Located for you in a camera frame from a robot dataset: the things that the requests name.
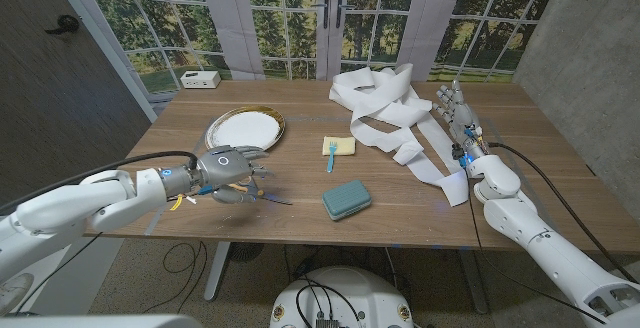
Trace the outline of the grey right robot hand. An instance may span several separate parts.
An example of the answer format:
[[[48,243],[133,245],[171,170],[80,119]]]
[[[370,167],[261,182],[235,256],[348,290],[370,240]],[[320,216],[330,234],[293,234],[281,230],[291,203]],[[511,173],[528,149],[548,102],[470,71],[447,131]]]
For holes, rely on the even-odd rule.
[[[477,114],[464,100],[458,80],[451,86],[442,85],[436,92],[440,104],[434,103],[433,109],[449,126],[453,139],[453,158],[465,158],[471,162],[487,154],[482,143],[482,128]]]

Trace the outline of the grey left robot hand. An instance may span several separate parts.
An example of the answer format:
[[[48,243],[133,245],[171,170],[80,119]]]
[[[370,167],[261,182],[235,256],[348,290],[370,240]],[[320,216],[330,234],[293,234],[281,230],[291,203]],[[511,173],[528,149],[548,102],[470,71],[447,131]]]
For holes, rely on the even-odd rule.
[[[256,200],[255,195],[241,192],[231,184],[249,176],[271,176],[271,171],[254,163],[254,160],[267,156],[267,152],[256,146],[225,145],[212,148],[198,160],[197,168],[201,176],[199,186],[210,186],[213,198],[220,203],[252,203]]]

